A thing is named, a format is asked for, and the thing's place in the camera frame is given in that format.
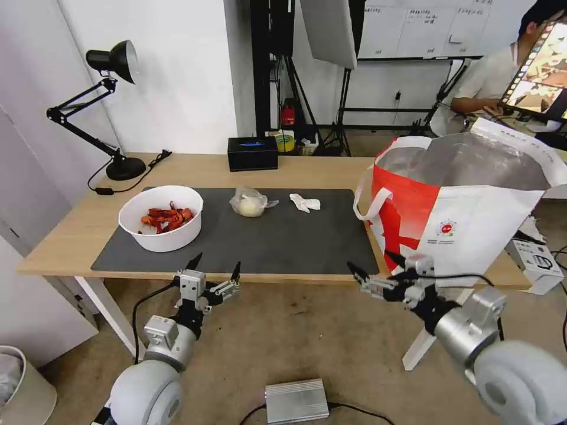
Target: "person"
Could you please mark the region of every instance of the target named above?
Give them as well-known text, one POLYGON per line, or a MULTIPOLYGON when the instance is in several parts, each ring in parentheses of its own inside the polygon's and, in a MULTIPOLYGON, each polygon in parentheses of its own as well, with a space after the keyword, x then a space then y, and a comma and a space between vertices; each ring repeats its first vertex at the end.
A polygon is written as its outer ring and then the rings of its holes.
POLYGON ((565 9, 563 0, 537 0, 522 18, 517 41, 475 62, 442 101, 431 120, 433 132, 438 136, 458 133, 463 127, 463 115, 479 110, 502 113, 497 110, 502 95, 545 27, 561 19, 565 9))

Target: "black desk lamp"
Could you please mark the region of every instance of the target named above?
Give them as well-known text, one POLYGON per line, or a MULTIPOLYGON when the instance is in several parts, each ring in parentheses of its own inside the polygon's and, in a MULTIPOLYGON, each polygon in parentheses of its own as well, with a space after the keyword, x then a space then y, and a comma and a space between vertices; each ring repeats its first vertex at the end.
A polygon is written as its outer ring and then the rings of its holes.
POLYGON ((120 148, 94 138, 68 121, 71 115, 76 114, 93 103, 98 102, 100 99, 104 99, 109 94, 114 93, 117 79, 110 76, 111 71, 115 72, 119 77, 129 83, 135 84, 132 77, 138 73, 138 58, 134 46, 130 40, 125 40, 116 44, 110 51, 89 50, 86 55, 86 60, 89 66, 97 70, 104 78, 93 87, 79 93, 74 98, 69 99, 61 105, 49 108, 47 110, 47 117, 109 155, 112 158, 112 163, 106 168, 106 175, 109 179, 129 180, 142 175, 146 170, 146 165, 141 159, 125 157, 120 153, 120 148), (104 87, 106 92, 88 102, 73 103, 99 87, 104 87))

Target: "lamp arm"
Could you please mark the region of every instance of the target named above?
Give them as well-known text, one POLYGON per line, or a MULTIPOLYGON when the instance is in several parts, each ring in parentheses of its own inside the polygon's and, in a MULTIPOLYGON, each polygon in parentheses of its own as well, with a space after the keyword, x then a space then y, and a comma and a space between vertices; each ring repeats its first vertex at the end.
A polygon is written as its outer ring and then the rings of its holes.
POLYGON ((120 154, 120 148, 112 149, 110 146, 108 146, 107 144, 105 144, 101 140, 91 136, 87 132, 81 130, 80 128, 71 124, 68 121, 68 118, 70 116, 76 114, 79 111, 82 111, 83 109, 89 107, 93 103, 96 103, 101 99, 104 99, 106 96, 114 93, 115 89, 116 89, 116 80, 115 79, 112 79, 112 78, 109 78, 109 77, 103 78, 101 81, 99 81, 93 87, 83 91, 82 93, 79 93, 78 95, 69 99, 68 101, 66 101, 66 102, 64 102, 64 103, 62 103, 58 106, 49 108, 47 110, 47 117, 51 121, 53 121, 54 123, 59 124, 60 126, 69 130, 71 133, 79 136, 80 138, 89 142, 91 145, 99 148, 101 151, 103 151, 107 155, 109 155, 113 158, 115 158, 117 156, 122 157, 122 155, 120 154), (104 87, 106 89, 106 92, 95 97, 92 100, 89 100, 88 102, 80 103, 80 104, 73 104, 73 102, 75 102, 76 100, 78 100, 78 99, 82 98, 83 96, 91 93, 92 91, 95 91, 99 87, 104 87))

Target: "trash bin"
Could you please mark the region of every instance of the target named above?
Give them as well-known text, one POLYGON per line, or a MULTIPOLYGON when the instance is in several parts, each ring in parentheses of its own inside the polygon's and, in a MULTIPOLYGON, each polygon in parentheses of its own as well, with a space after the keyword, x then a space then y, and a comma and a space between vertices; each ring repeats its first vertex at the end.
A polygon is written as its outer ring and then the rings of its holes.
POLYGON ((0 424, 44 425, 55 408, 55 387, 41 376, 18 348, 0 345, 0 353, 18 357, 24 367, 18 387, 4 407, 0 408, 0 424))

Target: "floor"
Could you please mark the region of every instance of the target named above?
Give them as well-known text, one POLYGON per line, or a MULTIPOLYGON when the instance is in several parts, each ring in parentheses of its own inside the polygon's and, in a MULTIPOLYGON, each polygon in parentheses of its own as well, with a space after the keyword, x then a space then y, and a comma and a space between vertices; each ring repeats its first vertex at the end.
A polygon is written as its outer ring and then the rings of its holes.
MULTIPOLYGON (((391 135, 349 134, 357 155, 375 155, 391 135)), ((549 247, 567 244, 567 204, 544 202, 535 215, 549 247)), ((107 280, 126 312, 163 282, 107 280)), ((544 297, 509 292, 503 324, 509 339, 538 345, 565 360, 561 326, 567 301, 560 288, 544 297)), ((139 311, 169 315, 177 295, 163 294, 139 311)), ((327 398, 380 412, 397 425, 497 424, 435 344, 412 372, 401 357, 421 324, 400 305, 374 300, 357 286, 243 285, 238 297, 206 318, 188 370, 182 375, 183 411, 175 425, 237 424, 263 403, 263 387, 323 378, 327 398)), ((131 356, 106 323, 100 333, 42 368, 59 394, 48 425, 88 425, 106 402, 112 383, 131 356)), ((316 423, 377 424, 380 420, 339 409, 316 423)), ((266 424, 265 411, 247 424, 266 424)))

